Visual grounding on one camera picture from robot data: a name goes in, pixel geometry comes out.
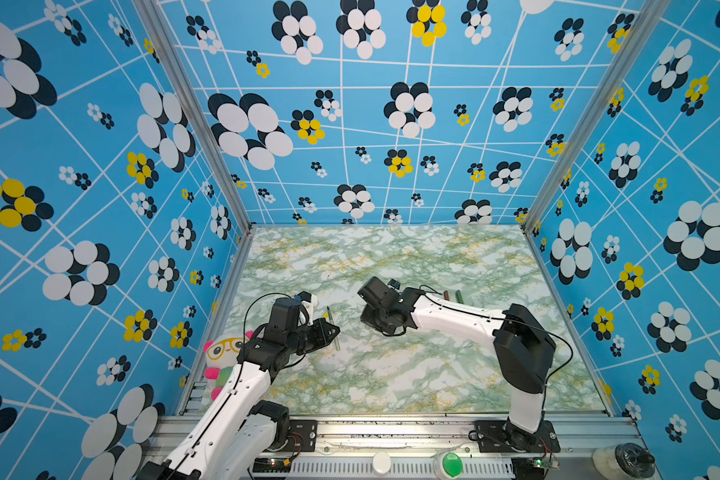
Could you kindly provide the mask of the light green pen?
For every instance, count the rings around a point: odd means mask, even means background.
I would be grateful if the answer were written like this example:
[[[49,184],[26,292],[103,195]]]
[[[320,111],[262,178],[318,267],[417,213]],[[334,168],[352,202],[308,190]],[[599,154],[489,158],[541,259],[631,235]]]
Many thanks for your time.
[[[341,347],[340,347],[340,343],[339,343],[339,340],[337,339],[337,337],[340,334],[340,328],[335,324],[332,310],[330,307],[326,307],[325,317],[327,319],[328,336],[329,336],[329,340],[331,341],[331,345],[334,347],[334,349],[336,351],[339,351],[341,349]]]

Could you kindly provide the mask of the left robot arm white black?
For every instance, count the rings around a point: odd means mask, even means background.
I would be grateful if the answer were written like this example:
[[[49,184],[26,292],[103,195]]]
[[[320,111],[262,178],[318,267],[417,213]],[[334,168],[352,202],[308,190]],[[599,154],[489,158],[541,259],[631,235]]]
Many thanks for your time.
[[[138,479],[239,479],[267,450],[289,443],[289,409],[265,399],[293,355],[320,350],[340,328],[315,317],[308,292],[275,300],[269,320],[254,331],[224,387],[199,423],[161,463],[148,462]]]

